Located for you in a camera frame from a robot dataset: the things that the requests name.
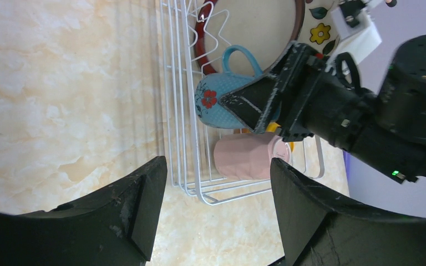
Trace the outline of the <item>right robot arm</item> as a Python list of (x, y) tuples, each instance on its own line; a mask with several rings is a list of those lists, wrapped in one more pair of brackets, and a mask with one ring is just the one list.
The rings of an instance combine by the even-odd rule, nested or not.
[(426, 177), (426, 35), (397, 48), (378, 94), (361, 86), (349, 52), (320, 57), (292, 40), (219, 103), (255, 134), (277, 121), (283, 141), (322, 138), (398, 183)]

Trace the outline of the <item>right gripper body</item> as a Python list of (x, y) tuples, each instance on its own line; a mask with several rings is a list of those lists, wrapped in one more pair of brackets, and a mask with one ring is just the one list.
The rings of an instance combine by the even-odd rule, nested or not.
[(321, 58), (289, 117), (397, 182), (426, 176), (426, 35), (401, 44), (378, 94), (360, 83), (349, 52)]

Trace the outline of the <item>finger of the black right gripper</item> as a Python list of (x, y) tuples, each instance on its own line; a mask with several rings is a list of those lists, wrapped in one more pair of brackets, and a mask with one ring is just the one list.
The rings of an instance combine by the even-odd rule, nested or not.
[(255, 134), (264, 133), (275, 121), (281, 134), (310, 134), (295, 117), (298, 96), (310, 73), (311, 47), (290, 42), (271, 68), (253, 81), (220, 97), (220, 105)]

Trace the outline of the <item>pink mug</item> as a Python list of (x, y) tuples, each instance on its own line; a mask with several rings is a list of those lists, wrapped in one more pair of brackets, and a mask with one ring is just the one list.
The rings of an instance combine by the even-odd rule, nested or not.
[(292, 162), (293, 147), (272, 132), (232, 134), (214, 147), (214, 164), (222, 176), (233, 180), (268, 180), (274, 157)]

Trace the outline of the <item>square floral plate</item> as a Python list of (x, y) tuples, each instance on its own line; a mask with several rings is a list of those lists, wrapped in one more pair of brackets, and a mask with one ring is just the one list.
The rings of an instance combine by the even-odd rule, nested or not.
[(303, 25), (297, 40), (330, 57), (340, 42), (331, 17), (331, 12), (338, 8), (338, 2), (336, 0), (304, 1)]

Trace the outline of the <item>blue grey mug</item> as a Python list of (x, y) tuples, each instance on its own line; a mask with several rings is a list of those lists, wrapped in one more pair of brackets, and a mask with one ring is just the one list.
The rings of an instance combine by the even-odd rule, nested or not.
[[(232, 71), (230, 59), (234, 52), (246, 57), (253, 69), (252, 76)], [(218, 129), (255, 128), (275, 81), (264, 75), (253, 54), (240, 45), (226, 48), (221, 64), (223, 72), (205, 75), (195, 89), (197, 117), (203, 124)]]

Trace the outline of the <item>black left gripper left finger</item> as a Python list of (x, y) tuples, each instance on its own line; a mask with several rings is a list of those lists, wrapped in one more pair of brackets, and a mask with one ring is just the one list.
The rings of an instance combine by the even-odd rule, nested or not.
[(0, 265), (145, 265), (167, 173), (166, 158), (157, 156), (51, 211), (0, 213)]

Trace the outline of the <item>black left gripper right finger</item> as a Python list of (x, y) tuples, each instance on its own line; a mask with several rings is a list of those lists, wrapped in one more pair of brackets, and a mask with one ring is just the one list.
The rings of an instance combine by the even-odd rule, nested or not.
[(271, 161), (284, 256), (276, 265), (426, 265), (426, 218), (349, 198)]

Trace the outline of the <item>dark brown round saucer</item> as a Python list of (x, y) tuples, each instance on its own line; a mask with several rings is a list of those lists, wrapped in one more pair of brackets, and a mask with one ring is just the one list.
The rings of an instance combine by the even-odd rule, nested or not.
[(220, 72), (224, 50), (240, 45), (267, 69), (298, 38), (304, 18), (304, 1), (199, 1), (193, 60), (203, 74)]

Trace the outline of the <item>yellow ribbed bowl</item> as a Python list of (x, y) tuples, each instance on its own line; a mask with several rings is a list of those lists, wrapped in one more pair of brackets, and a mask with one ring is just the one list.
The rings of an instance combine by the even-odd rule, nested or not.
[[(273, 132), (273, 133), (275, 133), (275, 131), (279, 128), (279, 127), (281, 127), (278, 123), (276, 123), (276, 122), (272, 122), (272, 123), (270, 123), (268, 126), (267, 126), (267, 128), (266, 128), (266, 132)], [(248, 133), (251, 133), (251, 131), (249, 130), (249, 129), (234, 129), (234, 134), (248, 134)], [(288, 143), (288, 146), (290, 147), (290, 149), (291, 149), (291, 152), (293, 152), (293, 150), (294, 150), (294, 144), (293, 144), (293, 142), (289, 142)]]

